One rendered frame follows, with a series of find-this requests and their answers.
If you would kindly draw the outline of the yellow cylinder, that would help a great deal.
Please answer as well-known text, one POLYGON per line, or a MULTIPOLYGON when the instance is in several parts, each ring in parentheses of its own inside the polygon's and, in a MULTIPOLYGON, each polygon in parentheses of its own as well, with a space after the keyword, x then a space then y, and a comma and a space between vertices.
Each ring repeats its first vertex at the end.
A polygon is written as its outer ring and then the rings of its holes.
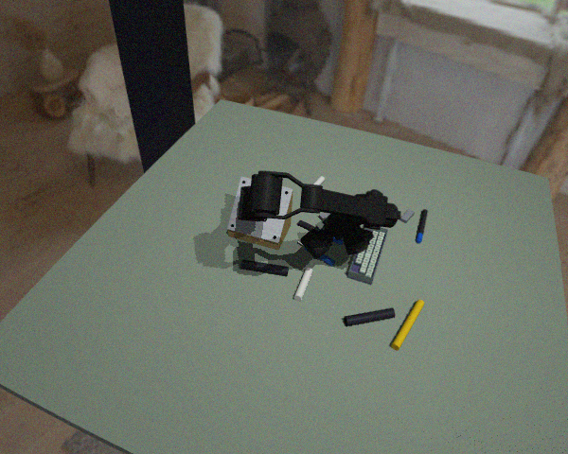
POLYGON ((405 340, 408 332, 410 332, 414 322, 417 319, 418 314, 420 313, 421 309, 424 306, 424 302, 420 299, 417 299, 413 308, 411 309, 409 315, 407 316, 405 322, 403 323, 397 337, 394 339, 392 343, 392 348, 394 350, 399 350, 403 341, 405 340))

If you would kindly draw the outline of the blue octagonal prism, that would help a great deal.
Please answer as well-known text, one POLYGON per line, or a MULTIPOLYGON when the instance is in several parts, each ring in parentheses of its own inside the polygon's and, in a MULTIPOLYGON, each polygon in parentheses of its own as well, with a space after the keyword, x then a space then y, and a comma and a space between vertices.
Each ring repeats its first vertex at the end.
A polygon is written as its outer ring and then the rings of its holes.
MULTIPOLYGON (((301 245, 303 245, 301 242, 298 241, 298 243, 300 243, 301 245)), ((304 246, 304 245, 303 245, 304 246)), ((326 256, 325 254, 323 254, 321 257, 319 257, 319 259, 321 259, 322 261, 326 262, 327 264, 329 264, 330 266, 334 266, 335 261, 331 258, 329 258, 328 256, 326 256)))

